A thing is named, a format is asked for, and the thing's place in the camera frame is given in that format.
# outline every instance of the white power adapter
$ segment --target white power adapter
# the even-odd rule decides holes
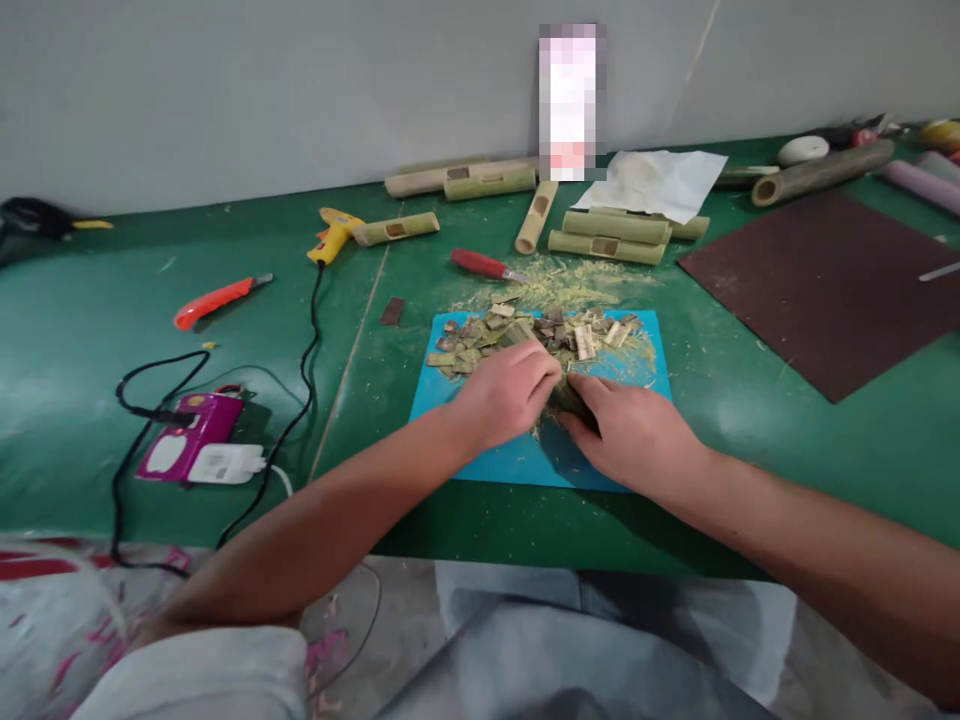
[[[189,482],[242,485],[263,470],[263,445],[204,445],[187,474]]]

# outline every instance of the blue cutting mat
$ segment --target blue cutting mat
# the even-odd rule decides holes
[[[599,361],[584,363],[575,369],[587,375],[606,377],[627,385],[649,386],[651,390],[672,401],[657,314],[652,310],[612,310],[607,312],[606,316],[619,319],[631,312],[636,313],[643,323],[643,332],[647,334],[650,346],[645,350],[620,352],[617,357],[601,353]],[[447,320],[462,325],[468,317],[477,314],[461,312],[437,315],[433,319],[427,352],[436,352],[437,340],[443,335],[443,325]],[[415,420],[451,400],[463,382],[451,382],[437,368],[427,367],[424,355],[424,366],[420,370],[420,381],[417,383],[417,394],[413,398],[410,420]],[[533,435],[524,433],[506,445],[484,453],[454,477],[458,480],[479,482],[630,492],[594,470],[570,440],[566,430],[554,422],[541,420],[539,434],[538,440]]]

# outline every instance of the green table surface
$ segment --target green table surface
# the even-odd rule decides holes
[[[730,164],[765,164],[783,139],[700,146]],[[915,150],[898,149],[902,157]],[[546,233],[586,183],[561,186]],[[845,192],[960,247],[956,218],[863,178]],[[543,263],[513,241],[529,193],[458,204],[442,195],[400,202],[379,184],[111,218],[115,229],[36,245],[0,269],[0,532],[106,537],[109,482],[140,421],[117,405],[120,377],[142,363],[218,343],[194,389],[241,383],[253,397],[237,442],[272,444],[301,407],[298,361],[309,342],[314,270],[305,252],[329,205],[368,221],[434,211],[441,232],[372,249],[351,243],[328,268],[323,341],[311,372],[317,402],[279,464],[295,486],[402,426],[431,318],[485,309],[490,281],[451,267],[453,247],[523,270]],[[660,267],[625,266],[620,308],[656,310],[675,402],[708,444],[960,548],[960,335],[920,351],[831,405],[675,263],[762,212],[746,192],[709,196],[696,245],[673,243]],[[563,256],[567,267],[594,262]],[[250,275],[276,280],[221,311],[200,333],[173,327],[189,300]],[[406,299],[399,327],[377,321]],[[152,406],[186,372],[152,371],[128,389]],[[125,540],[212,545],[250,502],[240,487],[123,482]],[[260,511],[281,502],[271,481]],[[655,573],[757,576],[749,562],[634,496],[452,481],[422,503],[377,552]]]

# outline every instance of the yellow glue gun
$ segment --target yellow glue gun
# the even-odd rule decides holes
[[[318,234],[320,244],[307,253],[307,257],[315,263],[321,260],[327,265],[332,263],[347,240],[353,237],[353,230],[364,222],[353,215],[347,215],[333,208],[320,208],[320,217],[330,227]]]

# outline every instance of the hand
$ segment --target hand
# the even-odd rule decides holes
[[[530,430],[558,382],[560,363],[530,340],[482,360],[448,407],[479,455]]]
[[[570,373],[570,384],[597,418],[600,435],[575,415],[560,421],[597,470],[655,502],[696,492],[714,452],[703,445],[673,404],[645,388]]]

